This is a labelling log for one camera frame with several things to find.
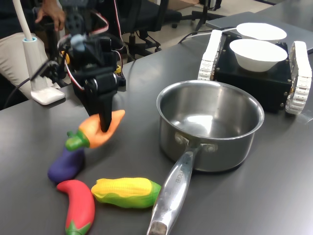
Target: toy eggplant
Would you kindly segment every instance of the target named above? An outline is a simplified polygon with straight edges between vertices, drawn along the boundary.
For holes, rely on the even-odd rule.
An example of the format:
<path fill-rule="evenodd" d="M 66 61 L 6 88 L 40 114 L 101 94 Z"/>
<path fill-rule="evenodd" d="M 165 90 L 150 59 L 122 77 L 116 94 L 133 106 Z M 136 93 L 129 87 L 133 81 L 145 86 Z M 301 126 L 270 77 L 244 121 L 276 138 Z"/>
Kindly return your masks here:
<path fill-rule="evenodd" d="M 85 235 L 93 223 L 95 214 L 94 199 L 90 189 L 78 180 L 59 183 L 57 189 L 67 193 L 69 198 L 66 234 Z"/>
<path fill-rule="evenodd" d="M 145 178 L 100 179 L 91 192 L 99 202 L 123 208 L 148 208 L 155 203 L 161 186 Z"/>
<path fill-rule="evenodd" d="M 51 165 L 48 177 L 56 184 L 65 180 L 72 180 L 82 170 L 85 162 L 83 148 L 75 151 L 63 149 L 62 155 Z"/>
<path fill-rule="evenodd" d="M 107 132 L 101 131 L 99 114 L 90 116 L 79 126 L 76 134 L 68 132 L 69 139 L 65 146 L 69 151 L 76 150 L 80 147 L 97 148 L 108 141 L 120 124 L 124 110 L 112 112 L 112 121 Z"/>

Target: screw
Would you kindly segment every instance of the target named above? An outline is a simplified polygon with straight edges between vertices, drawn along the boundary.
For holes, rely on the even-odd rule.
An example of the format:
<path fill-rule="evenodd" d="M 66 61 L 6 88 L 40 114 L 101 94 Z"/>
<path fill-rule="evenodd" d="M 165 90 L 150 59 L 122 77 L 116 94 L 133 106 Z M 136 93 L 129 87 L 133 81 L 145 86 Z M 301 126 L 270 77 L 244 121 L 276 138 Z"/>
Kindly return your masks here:
<path fill-rule="evenodd" d="M 186 139 L 181 136 L 180 134 L 175 134 L 175 141 L 178 143 L 178 144 L 183 144 L 183 143 L 186 143 Z"/>
<path fill-rule="evenodd" d="M 206 144 L 204 150 L 208 153 L 214 153 L 217 150 L 217 146 L 214 144 Z"/>

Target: stainless steel saucepan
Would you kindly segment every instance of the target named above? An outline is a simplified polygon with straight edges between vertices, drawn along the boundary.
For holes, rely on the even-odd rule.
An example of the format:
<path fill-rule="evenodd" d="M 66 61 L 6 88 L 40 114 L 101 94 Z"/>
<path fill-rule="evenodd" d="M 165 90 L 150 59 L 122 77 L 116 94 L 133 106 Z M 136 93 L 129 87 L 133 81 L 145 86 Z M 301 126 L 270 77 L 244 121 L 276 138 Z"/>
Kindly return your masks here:
<path fill-rule="evenodd" d="M 176 161 L 152 212 L 147 235 L 168 235 L 178 217 L 192 169 L 218 172 L 240 165 L 264 121 L 259 102 L 228 84 L 191 80 L 157 97 L 160 147 Z"/>

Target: table surface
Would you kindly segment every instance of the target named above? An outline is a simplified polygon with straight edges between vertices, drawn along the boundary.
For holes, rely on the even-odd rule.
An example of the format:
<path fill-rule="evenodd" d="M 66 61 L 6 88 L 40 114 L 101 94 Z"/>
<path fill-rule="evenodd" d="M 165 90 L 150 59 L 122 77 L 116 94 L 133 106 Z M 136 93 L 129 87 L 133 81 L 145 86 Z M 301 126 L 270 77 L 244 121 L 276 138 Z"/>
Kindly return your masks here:
<path fill-rule="evenodd" d="M 292 46 L 292 43 L 294 41 L 303 41 L 307 44 L 308 53 L 313 52 L 313 32 L 298 28 L 288 23 L 284 23 L 284 21 L 279 21 L 267 16 L 263 16 L 258 13 L 244 12 L 228 17 L 219 18 L 216 20 L 207 21 L 206 25 L 211 28 L 224 28 L 224 27 L 237 27 L 237 25 L 239 24 L 249 22 L 268 23 L 276 27 L 279 27 L 287 33 L 287 37 L 284 38 L 282 41 L 287 43 L 288 48 Z M 231 32 L 235 33 L 236 35 L 239 35 L 239 33 L 236 30 L 233 30 Z"/>
<path fill-rule="evenodd" d="M 76 177 L 90 188 L 100 178 L 145 177 L 163 184 L 173 162 L 158 145 L 159 92 L 196 79 L 209 36 L 127 64 L 127 91 L 114 97 L 126 115 L 112 139 L 86 150 Z M 68 199 L 47 177 L 67 131 L 88 117 L 73 94 L 44 107 L 27 101 L 0 111 L 1 234 L 65 234 Z M 303 114 L 266 113 L 250 154 L 235 171 L 194 172 L 172 235 L 311 235 L 313 230 L 313 97 Z M 90 235 L 145 235 L 151 209 L 125 210 L 96 202 Z"/>
<path fill-rule="evenodd" d="M 282 3 L 259 11 L 257 14 L 313 31 L 312 12 L 312 0 L 284 0 Z"/>

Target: toy corn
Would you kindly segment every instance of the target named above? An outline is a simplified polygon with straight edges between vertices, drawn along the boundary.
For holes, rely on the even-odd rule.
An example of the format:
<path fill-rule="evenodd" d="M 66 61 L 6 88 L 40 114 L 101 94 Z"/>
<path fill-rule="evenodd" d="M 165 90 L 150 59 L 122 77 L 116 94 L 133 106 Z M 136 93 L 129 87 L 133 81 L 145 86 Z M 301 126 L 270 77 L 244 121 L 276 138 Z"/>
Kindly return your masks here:
<path fill-rule="evenodd" d="M 148 208 L 155 203 L 161 186 L 145 178 L 100 179 L 91 192 L 102 203 L 123 208 Z"/>

